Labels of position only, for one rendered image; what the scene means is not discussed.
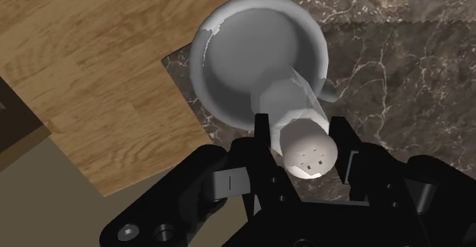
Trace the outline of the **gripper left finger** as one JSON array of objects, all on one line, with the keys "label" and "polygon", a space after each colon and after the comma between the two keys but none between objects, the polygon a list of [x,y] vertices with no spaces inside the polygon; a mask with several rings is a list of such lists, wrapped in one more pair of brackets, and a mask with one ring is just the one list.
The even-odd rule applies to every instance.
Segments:
[{"label": "gripper left finger", "polygon": [[291,210],[300,199],[269,147],[267,114],[229,150],[198,147],[104,227],[100,247],[188,247],[199,223],[234,196],[243,197],[248,220],[223,247],[295,247]]}]

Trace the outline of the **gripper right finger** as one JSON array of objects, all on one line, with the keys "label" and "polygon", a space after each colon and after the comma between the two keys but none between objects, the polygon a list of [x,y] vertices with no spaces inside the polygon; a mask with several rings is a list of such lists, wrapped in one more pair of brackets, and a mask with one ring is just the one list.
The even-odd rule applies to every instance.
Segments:
[{"label": "gripper right finger", "polygon": [[376,212],[381,246],[476,247],[476,179],[433,156],[401,162],[361,141],[344,117],[332,117],[329,135],[350,199]]}]

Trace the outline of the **white salt shaker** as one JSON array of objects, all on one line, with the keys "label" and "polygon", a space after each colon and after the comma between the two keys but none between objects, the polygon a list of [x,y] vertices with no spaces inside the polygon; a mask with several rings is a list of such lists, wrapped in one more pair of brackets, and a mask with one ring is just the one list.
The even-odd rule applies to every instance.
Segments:
[{"label": "white salt shaker", "polygon": [[252,110],[269,116],[271,148],[295,177],[319,178],[338,150],[330,122],[308,81],[290,66],[262,72],[251,87]]}]

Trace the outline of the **white cup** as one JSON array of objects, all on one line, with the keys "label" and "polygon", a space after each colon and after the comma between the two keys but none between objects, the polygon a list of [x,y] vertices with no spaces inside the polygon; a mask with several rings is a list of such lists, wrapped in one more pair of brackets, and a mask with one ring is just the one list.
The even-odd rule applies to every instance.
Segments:
[{"label": "white cup", "polygon": [[218,120],[252,130],[250,89],[267,69],[290,66],[324,98],[329,55],[320,25],[291,0],[229,0],[202,22],[191,43],[190,79]]}]

